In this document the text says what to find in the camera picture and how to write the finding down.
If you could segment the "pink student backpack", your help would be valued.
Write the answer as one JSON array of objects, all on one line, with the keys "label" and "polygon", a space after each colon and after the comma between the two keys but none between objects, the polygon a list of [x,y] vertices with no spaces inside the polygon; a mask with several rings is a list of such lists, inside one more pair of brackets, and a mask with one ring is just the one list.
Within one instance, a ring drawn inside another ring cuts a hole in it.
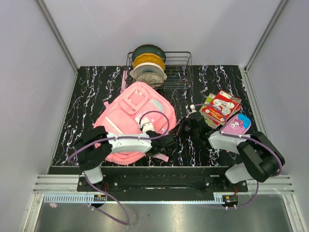
[{"label": "pink student backpack", "polygon": [[136,134],[142,123],[151,122],[154,130],[162,134],[177,124],[173,106],[162,95],[144,82],[135,82],[122,88],[121,94],[112,102],[104,102],[106,109],[93,124],[104,126],[107,132],[116,134]]}]

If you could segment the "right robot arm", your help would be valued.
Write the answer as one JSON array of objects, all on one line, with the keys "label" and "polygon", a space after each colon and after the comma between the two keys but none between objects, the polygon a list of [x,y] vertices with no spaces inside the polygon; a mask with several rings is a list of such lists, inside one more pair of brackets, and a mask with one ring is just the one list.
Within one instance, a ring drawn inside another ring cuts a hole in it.
[{"label": "right robot arm", "polygon": [[201,113],[194,112],[181,119],[170,132],[178,137],[197,138],[205,146],[240,155],[242,163],[230,167],[219,179],[223,191],[231,191],[238,182],[254,179],[263,183],[282,173],[285,159],[273,143],[260,131],[247,134],[251,120],[236,114],[220,128],[210,127]]}]

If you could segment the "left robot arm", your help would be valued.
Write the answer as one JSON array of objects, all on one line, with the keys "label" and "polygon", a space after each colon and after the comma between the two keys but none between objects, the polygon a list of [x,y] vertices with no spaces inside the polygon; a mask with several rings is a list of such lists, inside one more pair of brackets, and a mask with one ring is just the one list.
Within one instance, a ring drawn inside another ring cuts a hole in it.
[{"label": "left robot arm", "polygon": [[164,131],[156,133],[151,123],[140,126],[139,134],[115,134],[107,132],[103,126],[95,128],[90,134],[75,143],[76,151],[68,158],[77,158],[78,166],[88,178],[87,185],[93,191],[104,187],[101,163],[110,155],[122,152],[141,152],[148,157],[165,154],[176,144],[174,135]]}]

